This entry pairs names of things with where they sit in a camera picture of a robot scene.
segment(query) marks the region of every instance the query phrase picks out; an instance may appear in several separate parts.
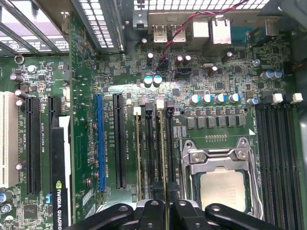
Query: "pcie slot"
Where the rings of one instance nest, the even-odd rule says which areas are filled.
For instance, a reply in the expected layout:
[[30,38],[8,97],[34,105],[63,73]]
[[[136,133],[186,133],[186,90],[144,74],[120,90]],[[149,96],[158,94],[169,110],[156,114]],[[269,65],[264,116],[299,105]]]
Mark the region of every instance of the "pcie slot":
[[48,129],[48,133],[49,133],[49,173],[50,173],[50,181],[49,181],[49,190],[50,193],[52,192],[52,154],[51,154],[51,129],[53,127],[53,117],[54,116],[58,116],[61,114],[61,99],[59,97],[56,96],[49,96],[48,97],[48,118],[49,118],[49,129]]
[[28,194],[39,194],[41,190],[40,165],[40,100],[27,97],[26,115],[26,184]]
[[126,189],[126,140],[123,95],[113,94],[115,162],[117,189]]
[[[155,181],[155,153],[154,153],[154,132],[153,132],[153,112],[146,111],[145,115],[145,133],[146,133],[146,149],[147,149],[147,180],[151,186]],[[151,199],[151,189],[149,191],[149,199]]]
[[106,173],[105,173],[105,131],[104,131],[104,107],[103,96],[96,94],[96,114],[98,128],[98,159],[99,159],[99,181],[100,191],[105,190]]
[[166,145],[167,145],[167,168],[168,168],[168,181],[175,182],[175,165],[174,165],[174,144],[173,144],[173,109],[167,108],[166,110]]

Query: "electrolytic capacitor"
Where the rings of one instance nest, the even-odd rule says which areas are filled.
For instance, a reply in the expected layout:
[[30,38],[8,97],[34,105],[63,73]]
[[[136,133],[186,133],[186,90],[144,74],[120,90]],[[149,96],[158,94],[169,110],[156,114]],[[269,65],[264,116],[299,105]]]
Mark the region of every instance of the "electrolytic capacitor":
[[234,94],[229,96],[228,100],[231,103],[237,103],[238,101],[240,101],[240,95],[238,93],[234,93]]
[[151,85],[152,85],[152,83],[153,83],[153,78],[152,78],[151,76],[146,76],[146,77],[144,78],[144,86],[145,86],[146,88],[150,88]]
[[216,74],[216,72],[217,72],[217,67],[213,66],[208,70],[208,76],[212,77],[214,74]]
[[17,75],[14,74],[14,73],[12,73],[12,74],[10,75],[10,79],[11,79],[12,81],[17,82],[17,83],[23,83],[23,82],[24,82],[24,78],[23,78],[22,76],[17,76]]
[[180,66],[182,62],[183,62],[183,57],[181,55],[177,56],[175,65]]
[[272,79],[273,76],[274,72],[272,70],[268,70],[260,74],[260,77],[264,80]]
[[10,204],[5,204],[1,207],[1,213],[9,213],[12,209]]
[[225,101],[225,99],[226,99],[226,95],[224,95],[222,93],[215,96],[215,98],[214,98],[215,102],[218,103],[218,104],[223,103]]
[[22,92],[21,90],[16,90],[15,96],[25,99],[28,97],[28,94],[26,94],[25,92]]
[[192,58],[191,58],[190,55],[186,55],[186,56],[184,57],[184,59],[183,59],[182,65],[183,65],[183,66],[186,66],[187,64],[190,63],[191,59],[192,59]]
[[204,104],[209,104],[211,102],[211,95],[206,94],[201,98],[201,102]]
[[191,104],[197,104],[200,101],[201,97],[199,97],[197,94],[190,97],[189,101]]
[[11,190],[5,191],[4,193],[0,193],[0,203],[4,203],[12,199],[14,193]]
[[155,87],[159,87],[160,85],[161,85],[161,83],[162,83],[162,77],[160,76],[160,75],[156,75],[154,78],[153,78],[153,85],[155,86]]
[[251,99],[248,99],[247,103],[250,105],[257,105],[260,103],[260,100],[258,98],[251,98]]
[[154,60],[154,54],[153,53],[148,53],[147,54],[147,59],[146,59],[146,62],[147,64],[152,64],[153,60]]
[[25,106],[25,101],[24,101],[23,99],[18,99],[18,100],[16,101],[16,105],[17,105],[18,107],[23,108],[23,107]]
[[283,72],[281,72],[280,70],[275,70],[272,80],[277,80],[283,77]]
[[228,62],[231,58],[233,57],[233,53],[232,52],[227,52],[226,54],[225,54],[225,56],[224,57],[222,57],[222,62],[223,63],[226,63],[226,62]]

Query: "screw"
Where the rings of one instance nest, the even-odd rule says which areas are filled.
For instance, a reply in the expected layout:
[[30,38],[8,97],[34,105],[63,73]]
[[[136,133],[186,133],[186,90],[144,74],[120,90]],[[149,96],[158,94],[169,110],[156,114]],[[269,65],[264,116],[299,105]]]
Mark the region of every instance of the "screw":
[[127,210],[128,210],[127,206],[120,206],[119,207],[119,211],[121,211],[121,212],[124,212],[124,211],[127,211]]
[[260,62],[259,59],[253,60],[253,65],[254,65],[254,67],[258,67],[260,64],[261,64],[261,62]]

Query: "white connector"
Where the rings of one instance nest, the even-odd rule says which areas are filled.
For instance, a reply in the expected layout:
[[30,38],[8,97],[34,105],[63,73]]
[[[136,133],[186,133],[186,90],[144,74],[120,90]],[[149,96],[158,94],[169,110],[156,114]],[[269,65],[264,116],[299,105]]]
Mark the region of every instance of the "white connector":
[[17,100],[12,92],[0,92],[0,187],[4,188],[19,183]]

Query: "chip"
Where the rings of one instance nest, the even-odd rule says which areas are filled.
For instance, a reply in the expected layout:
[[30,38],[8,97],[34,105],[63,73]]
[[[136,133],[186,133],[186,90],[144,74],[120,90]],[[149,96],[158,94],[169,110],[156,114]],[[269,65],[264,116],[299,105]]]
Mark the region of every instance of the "chip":
[[173,96],[178,96],[180,95],[180,90],[179,89],[173,89]]
[[242,68],[240,66],[235,66],[235,73],[240,73]]
[[193,70],[193,76],[199,76],[200,71],[198,69]]
[[217,90],[221,90],[224,88],[224,84],[222,82],[217,82],[216,83],[216,87],[215,87]]
[[37,205],[24,206],[24,219],[37,219]]
[[257,87],[258,87],[258,89],[263,89],[263,88],[264,88],[264,83],[259,82],[259,83],[257,84]]

